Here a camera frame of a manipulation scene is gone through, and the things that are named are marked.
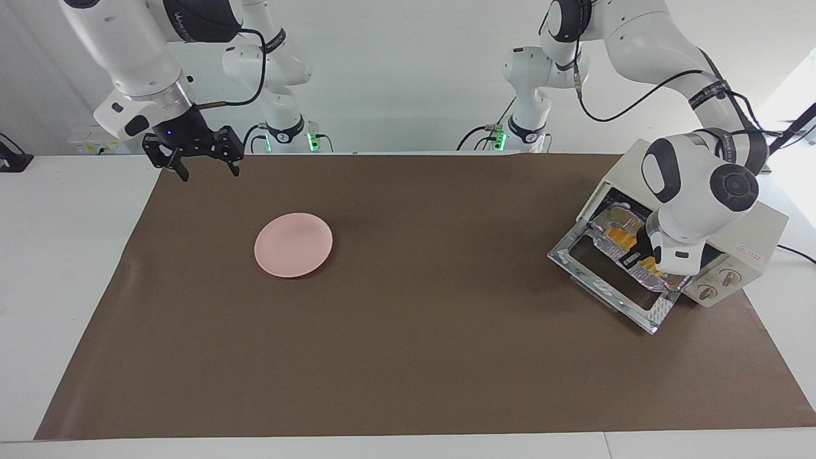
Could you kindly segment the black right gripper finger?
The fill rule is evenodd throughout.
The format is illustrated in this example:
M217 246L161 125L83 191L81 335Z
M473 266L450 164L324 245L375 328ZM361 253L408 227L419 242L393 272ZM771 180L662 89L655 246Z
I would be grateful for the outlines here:
M226 163L234 177L239 177L245 145L230 126L217 131L217 159Z
M166 154L162 149L163 146L159 136L155 134L145 134L141 140L141 147L155 168L174 171L181 180L187 182L189 172L182 163L182 149L172 149L169 154Z

